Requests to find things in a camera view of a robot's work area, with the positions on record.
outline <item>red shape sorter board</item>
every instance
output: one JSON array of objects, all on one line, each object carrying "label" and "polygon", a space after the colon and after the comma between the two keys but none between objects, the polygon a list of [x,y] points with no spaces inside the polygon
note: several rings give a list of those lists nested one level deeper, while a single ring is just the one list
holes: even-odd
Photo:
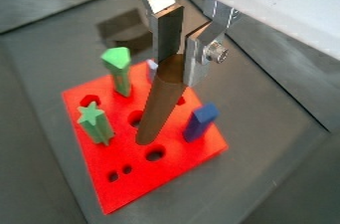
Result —
[{"label": "red shape sorter board", "polygon": [[[115,211],[226,149],[214,124],[195,141],[186,143],[182,139],[181,132],[190,112],[201,106],[191,89],[185,90],[181,105],[174,107],[153,143],[135,144],[137,129],[130,123],[141,115],[150,90],[146,71],[146,63],[131,66],[131,94],[127,98],[115,93],[110,76],[62,92],[103,214]],[[93,144],[77,124],[81,116],[77,107],[85,95],[99,97],[98,109],[105,111],[115,133],[109,146]],[[149,161],[153,154],[161,158]]]}]

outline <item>green block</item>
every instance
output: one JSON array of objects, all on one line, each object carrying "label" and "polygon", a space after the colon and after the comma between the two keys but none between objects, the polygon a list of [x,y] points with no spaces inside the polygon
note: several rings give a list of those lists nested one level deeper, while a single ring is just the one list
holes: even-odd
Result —
[{"label": "green block", "polygon": [[86,108],[78,107],[81,117],[77,123],[89,135],[94,143],[109,145],[109,140],[114,136],[105,112],[97,109],[97,103],[90,102]]},{"label": "green block", "polygon": [[130,69],[130,51],[125,47],[107,49],[101,59],[103,66],[110,71],[115,85],[115,91],[127,97],[131,91],[129,69]]}]

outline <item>blue block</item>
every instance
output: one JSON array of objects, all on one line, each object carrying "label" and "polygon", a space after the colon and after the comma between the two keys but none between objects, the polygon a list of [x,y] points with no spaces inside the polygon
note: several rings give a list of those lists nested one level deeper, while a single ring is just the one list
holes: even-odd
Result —
[{"label": "blue block", "polygon": [[218,115],[214,104],[209,103],[191,112],[182,136],[186,142],[198,139]]}]

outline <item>hole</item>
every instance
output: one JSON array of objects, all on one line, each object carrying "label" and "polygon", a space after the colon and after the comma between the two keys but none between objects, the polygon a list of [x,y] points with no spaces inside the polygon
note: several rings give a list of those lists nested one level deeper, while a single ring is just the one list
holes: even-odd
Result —
[{"label": "hole", "polygon": [[165,148],[162,146],[154,147],[147,153],[146,153],[146,161],[154,162],[159,160],[165,156]]},{"label": "hole", "polygon": [[79,106],[86,108],[90,102],[95,102],[98,106],[101,104],[99,97],[97,95],[85,95],[79,100]]},{"label": "hole", "polygon": [[131,172],[133,168],[129,165],[125,165],[122,168],[122,173],[129,174]]},{"label": "hole", "polygon": [[138,128],[141,118],[142,118],[142,111],[133,111],[127,117],[127,123],[131,127]]},{"label": "hole", "polygon": [[181,106],[181,105],[183,105],[183,104],[185,104],[185,99],[183,99],[183,97],[179,97],[178,100],[177,100],[177,102],[175,102],[175,105],[177,105],[177,106]]},{"label": "hole", "polygon": [[118,173],[115,171],[109,173],[109,181],[113,182],[118,180]]}]

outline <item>bolt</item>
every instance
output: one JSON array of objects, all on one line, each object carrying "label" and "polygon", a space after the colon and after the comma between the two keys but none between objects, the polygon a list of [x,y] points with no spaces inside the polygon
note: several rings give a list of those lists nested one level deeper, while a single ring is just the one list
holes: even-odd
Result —
[{"label": "bolt", "polygon": [[213,41],[205,51],[206,58],[219,64],[225,60],[226,54],[227,49],[218,42]]}]

